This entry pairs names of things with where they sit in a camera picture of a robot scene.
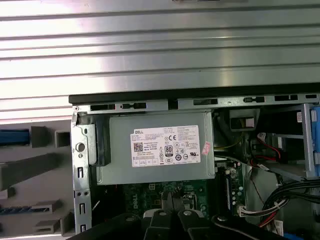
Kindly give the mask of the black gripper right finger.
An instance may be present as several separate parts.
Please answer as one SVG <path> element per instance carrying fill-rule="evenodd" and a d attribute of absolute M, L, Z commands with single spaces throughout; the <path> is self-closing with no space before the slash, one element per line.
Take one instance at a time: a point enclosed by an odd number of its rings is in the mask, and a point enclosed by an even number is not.
<path fill-rule="evenodd" d="M 210 218 L 201 211 L 185 208 L 181 198 L 173 199 L 173 215 L 188 240 L 284 240 L 276 233 L 231 214 L 226 201 L 213 205 Z"/>

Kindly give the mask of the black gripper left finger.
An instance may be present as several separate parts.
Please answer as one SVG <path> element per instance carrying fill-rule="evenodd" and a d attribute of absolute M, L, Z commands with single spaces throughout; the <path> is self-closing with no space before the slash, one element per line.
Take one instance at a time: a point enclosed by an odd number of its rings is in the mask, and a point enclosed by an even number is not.
<path fill-rule="evenodd" d="M 162 208 L 144 212 L 143 218 L 129 212 L 76 234 L 73 240 L 169 240 L 172 236 L 174 198 L 163 193 Z"/>

